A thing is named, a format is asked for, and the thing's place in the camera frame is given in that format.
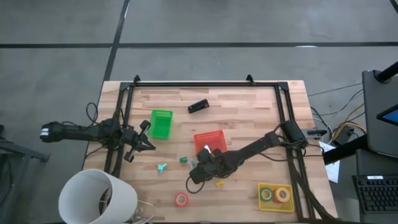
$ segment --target wooden table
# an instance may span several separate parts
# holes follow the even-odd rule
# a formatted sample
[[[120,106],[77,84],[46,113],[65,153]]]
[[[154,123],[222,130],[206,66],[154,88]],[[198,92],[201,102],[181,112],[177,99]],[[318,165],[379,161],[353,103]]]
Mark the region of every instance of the wooden table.
[[[288,81],[295,119],[300,128],[313,128],[314,123],[303,81]],[[99,99],[98,121],[112,117],[116,107],[120,82],[105,82]],[[187,106],[206,98],[210,107],[189,114]],[[275,91],[270,87],[144,87],[134,88],[129,124],[140,131],[142,120],[150,120],[153,109],[174,112],[170,138],[151,139],[157,149],[135,153],[132,163],[123,160],[120,179],[131,184],[139,200],[154,204],[158,209],[153,222],[274,222],[296,221],[295,213],[265,212],[258,206],[257,183],[290,184],[287,162],[273,162],[254,156],[219,188],[213,179],[203,190],[190,194],[185,181],[190,171],[180,157],[195,158],[193,135],[222,129],[228,150],[238,150],[272,131],[279,122]],[[100,145],[90,143],[88,153]],[[275,147],[265,153],[275,159],[285,159],[285,149]],[[307,155],[320,154],[317,147],[308,147]],[[106,150],[86,159],[84,169],[103,170]],[[163,174],[157,165],[167,163]],[[337,217],[328,177],[322,157],[306,157],[310,188],[330,214]],[[190,189],[198,188],[193,183]],[[187,207],[176,207],[175,195],[185,192]],[[307,209],[303,193],[300,198],[305,217]],[[144,207],[144,217],[153,214],[153,208]]]

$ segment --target concrete floor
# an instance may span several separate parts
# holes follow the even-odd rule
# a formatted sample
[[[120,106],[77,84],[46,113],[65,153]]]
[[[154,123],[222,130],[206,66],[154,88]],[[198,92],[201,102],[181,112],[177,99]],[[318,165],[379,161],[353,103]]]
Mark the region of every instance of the concrete floor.
[[[123,0],[0,1],[0,44],[112,43]],[[121,42],[376,42],[395,41],[398,14],[388,0],[135,0]],[[34,161],[12,223],[59,222],[65,182],[81,169],[86,142],[40,142],[42,124],[89,124],[85,106],[98,101],[110,49],[0,49],[0,123],[6,137],[51,153]],[[305,80],[308,94],[361,82],[363,70],[382,70],[398,47],[261,49],[119,49],[111,80]],[[320,113],[340,109],[361,86],[310,97]],[[331,123],[363,102],[353,101]],[[365,125],[364,117],[356,120]],[[332,184],[339,216],[358,220],[349,174],[341,163]]]

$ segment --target red tape roll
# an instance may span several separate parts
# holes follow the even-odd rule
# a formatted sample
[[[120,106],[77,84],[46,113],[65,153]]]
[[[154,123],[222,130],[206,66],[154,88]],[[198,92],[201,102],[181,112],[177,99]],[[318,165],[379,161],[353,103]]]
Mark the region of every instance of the red tape roll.
[[[185,193],[182,193],[182,192],[180,192],[180,193],[178,193],[176,196],[175,196],[175,204],[178,206],[178,207],[184,207],[184,206],[186,206],[187,205],[187,203],[188,203],[188,195],[186,195]]]

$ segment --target small green block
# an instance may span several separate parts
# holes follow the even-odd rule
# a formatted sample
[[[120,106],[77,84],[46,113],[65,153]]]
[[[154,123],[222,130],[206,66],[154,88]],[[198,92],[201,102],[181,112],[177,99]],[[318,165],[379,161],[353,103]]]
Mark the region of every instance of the small green block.
[[[181,158],[180,158],[180,162],[188,162],[188,158],[186,158],[186,157],[181,157]]]

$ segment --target computer monitor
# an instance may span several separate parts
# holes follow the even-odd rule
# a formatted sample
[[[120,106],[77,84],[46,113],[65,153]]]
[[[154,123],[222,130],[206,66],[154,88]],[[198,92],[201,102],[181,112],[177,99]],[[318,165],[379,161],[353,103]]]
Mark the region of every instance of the computer monitor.
[[[398,126],[398,105],[389,108],[382,113],[377,115],[377,118],[381,121],[385,121],[390,124]]]

